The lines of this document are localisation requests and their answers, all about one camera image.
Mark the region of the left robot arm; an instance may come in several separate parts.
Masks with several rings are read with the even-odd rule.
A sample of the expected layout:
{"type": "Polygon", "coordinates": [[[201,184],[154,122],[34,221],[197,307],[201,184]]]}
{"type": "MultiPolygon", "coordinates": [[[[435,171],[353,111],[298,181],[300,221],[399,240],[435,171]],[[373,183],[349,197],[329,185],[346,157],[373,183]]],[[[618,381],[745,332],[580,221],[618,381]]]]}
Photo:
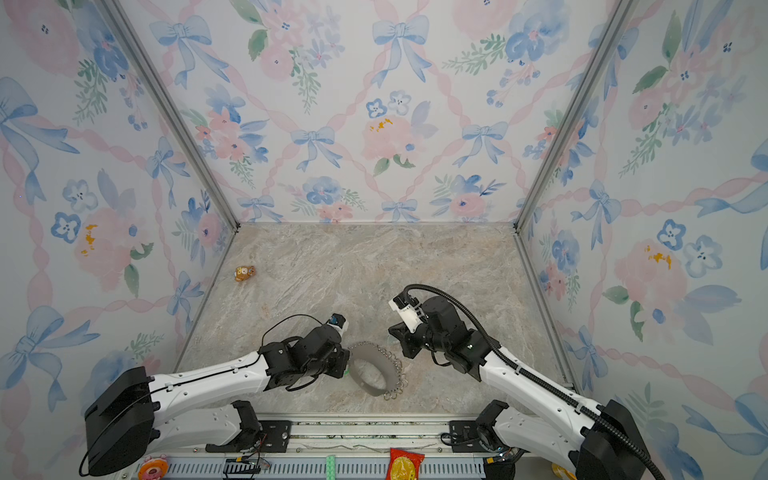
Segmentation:
{"type": "Polygon", "coordinates": [[[262,436],[245,396],[303,377],[341,378],[350,357],[345,324],[332,317],[304,337],[271,342],[235,360],[176,374],[124,371],[86,409],[87,452],[81,476],[104,476],[148,454],[203,444],[218,453],[247,450],[262,436]]]}

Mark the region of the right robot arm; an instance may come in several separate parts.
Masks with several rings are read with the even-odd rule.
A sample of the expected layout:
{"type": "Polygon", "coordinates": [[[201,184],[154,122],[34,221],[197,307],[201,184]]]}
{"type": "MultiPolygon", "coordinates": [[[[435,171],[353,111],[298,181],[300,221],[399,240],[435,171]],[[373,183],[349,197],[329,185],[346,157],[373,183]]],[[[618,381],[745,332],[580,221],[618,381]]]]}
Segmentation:
{"type": "Polygon", "coordinates": [[[448,366],[513,398],[525,412],[492,401],[476,418],[492,452],[518,448],[579,479],[641,479],[662,473],[627,407],[601,404],[537,372],[493,338],[452,296],[432,289],[424,302],[403,290],[389,302],[400,321],[388,332],[409,359],[441,353],[448,366]]]}

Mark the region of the green toy brick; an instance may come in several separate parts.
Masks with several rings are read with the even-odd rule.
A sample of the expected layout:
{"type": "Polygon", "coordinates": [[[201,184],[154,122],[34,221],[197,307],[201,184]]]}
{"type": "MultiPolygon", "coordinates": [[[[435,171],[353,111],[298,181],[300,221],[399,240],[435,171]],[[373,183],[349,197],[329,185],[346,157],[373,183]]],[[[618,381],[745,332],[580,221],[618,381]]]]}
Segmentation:
{"type": "Polygon", "coordinates": [[[325,479],[336,479],[336,457],[329,455],[325,458],[325,479]]]}

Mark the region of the red yellow snack packet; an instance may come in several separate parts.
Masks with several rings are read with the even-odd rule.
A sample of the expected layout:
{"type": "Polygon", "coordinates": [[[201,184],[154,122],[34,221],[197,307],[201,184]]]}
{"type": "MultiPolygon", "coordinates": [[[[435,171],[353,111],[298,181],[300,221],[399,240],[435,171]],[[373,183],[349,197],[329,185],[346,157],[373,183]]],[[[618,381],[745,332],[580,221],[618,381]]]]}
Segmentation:
{"type": "Polygon", "coordinates": [[[387,480],[418,480],[425,456],[401,449],[390,450],[387,480]]]}

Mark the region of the small brown bear toy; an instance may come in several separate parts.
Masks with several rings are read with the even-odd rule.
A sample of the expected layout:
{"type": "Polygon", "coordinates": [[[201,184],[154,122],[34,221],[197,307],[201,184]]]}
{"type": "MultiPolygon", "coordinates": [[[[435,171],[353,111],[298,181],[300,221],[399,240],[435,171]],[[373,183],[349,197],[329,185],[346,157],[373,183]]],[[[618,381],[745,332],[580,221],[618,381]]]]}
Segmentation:
{"type": "Polygon", "coordinates": [[[234,278],[236,282],[244,282],[254,277],[255,274],[256,269],[254,266],[238,266],[235,269],[234,278]]]}

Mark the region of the yellow lidded container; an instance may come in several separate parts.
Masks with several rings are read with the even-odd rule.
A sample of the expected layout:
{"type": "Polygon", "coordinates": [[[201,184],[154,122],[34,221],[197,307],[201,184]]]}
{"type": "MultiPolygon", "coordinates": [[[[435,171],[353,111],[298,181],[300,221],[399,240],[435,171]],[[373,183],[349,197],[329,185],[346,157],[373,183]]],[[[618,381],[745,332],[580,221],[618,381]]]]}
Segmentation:
{"type": "Polygon", "coordinates": [[[576,480],[576,476],[557,464],[551,465],[552,473],[558,480],[576,480]]]}

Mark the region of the pink orange round toy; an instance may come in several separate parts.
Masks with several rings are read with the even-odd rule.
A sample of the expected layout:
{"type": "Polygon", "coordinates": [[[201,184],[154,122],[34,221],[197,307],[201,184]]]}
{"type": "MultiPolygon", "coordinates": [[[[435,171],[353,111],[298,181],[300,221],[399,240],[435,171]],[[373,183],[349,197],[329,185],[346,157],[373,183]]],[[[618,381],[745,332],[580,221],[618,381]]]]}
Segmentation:
{"type": "Polygon", "coordinates": [[[165,455],[146,457],[139,466],[138,480],[162,480],[169,471],[169,462],[165,455]]]}

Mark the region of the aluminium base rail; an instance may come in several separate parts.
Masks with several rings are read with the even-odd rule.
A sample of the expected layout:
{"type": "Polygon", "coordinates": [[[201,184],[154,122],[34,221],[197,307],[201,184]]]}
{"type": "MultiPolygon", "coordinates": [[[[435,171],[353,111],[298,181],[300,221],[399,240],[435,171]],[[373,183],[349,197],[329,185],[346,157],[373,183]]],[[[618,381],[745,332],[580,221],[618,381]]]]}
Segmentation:
{"type": "Polygon", "coordinates": [[[425,456],[422,479],[549,478],[554,464],[518,448],[490,451],[468,417],[267,415],[261,423],[262,437],[250,449],[178,447],[148,454],[115,476],[137,479],[146,457],[165,455],[169,471],[163,479],[325,479],[325,458],[333,455],[336,479],[383,479],[392,448],[425,456]]]}

